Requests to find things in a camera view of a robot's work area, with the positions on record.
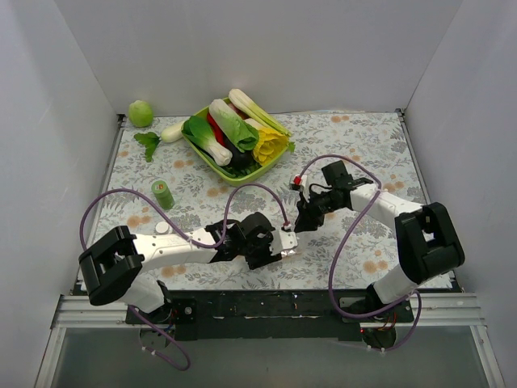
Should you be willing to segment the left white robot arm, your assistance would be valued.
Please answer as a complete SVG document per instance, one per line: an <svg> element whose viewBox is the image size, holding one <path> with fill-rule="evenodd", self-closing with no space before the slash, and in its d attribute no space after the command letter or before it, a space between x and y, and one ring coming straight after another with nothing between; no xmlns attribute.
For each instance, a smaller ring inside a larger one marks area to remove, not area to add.
<svg viewBox="0 0 517 388"><path fill-rule="evenodd" d="M79 264L90 304L105 306L122 301L135 306L154 323L164 323L172 312L165 286L144 274L184 264L213 264L245 258L249 269L282 259L292 242L289 232L277 230L261 213L243 221L221 221L187 233L132 234L117 226L86 249Z"/></svg>

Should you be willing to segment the clear pill organizer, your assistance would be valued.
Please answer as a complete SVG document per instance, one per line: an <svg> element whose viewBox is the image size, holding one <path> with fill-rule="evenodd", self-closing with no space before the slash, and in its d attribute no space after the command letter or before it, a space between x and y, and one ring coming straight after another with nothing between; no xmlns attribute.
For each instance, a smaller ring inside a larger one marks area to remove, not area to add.
<svg viewBox="0 0 517 388"><path fill-rule="evenodd" d="M293 249L287 249L280 252L283 259L285 258L294 258L303 255L304 250L300 247L295 247Z"/></svg>

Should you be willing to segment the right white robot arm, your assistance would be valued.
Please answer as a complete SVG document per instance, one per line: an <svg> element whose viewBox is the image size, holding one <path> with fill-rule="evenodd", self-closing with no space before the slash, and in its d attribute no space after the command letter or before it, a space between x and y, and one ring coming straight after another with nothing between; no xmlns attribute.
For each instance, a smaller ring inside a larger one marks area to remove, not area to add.
<svg viewBox="0 0 517 388"><path fill-rule="evenodd" d="M340 209L357 213L343 240L347 241L359 222L369 216L391 229L397 240L398 263L386 275L370 284L356 310L344 310L328 288L330 302L338 314L349 319L386 320L395 306L416 293L427 281L464 264L463 247L446 207L439 202L422 205L404 200L382 188L370 171L355 178L347 171L345 157L322 168L326 186L315 192L307 175L295 175L290 187L300 193L296 204L296 233L315 231L326 214Z"/></svg>

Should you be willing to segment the white cap pill bottle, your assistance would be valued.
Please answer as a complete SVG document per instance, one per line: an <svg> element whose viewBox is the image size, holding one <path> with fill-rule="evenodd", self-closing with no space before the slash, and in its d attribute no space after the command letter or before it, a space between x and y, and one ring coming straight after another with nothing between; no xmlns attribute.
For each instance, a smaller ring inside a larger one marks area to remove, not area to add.
<svg viewBox="0 0 517 388"><path fill-rule="evenodd" d="M166 221L160 221L155 225L155 233L158 235L170 234L171 227Z"/></svg>

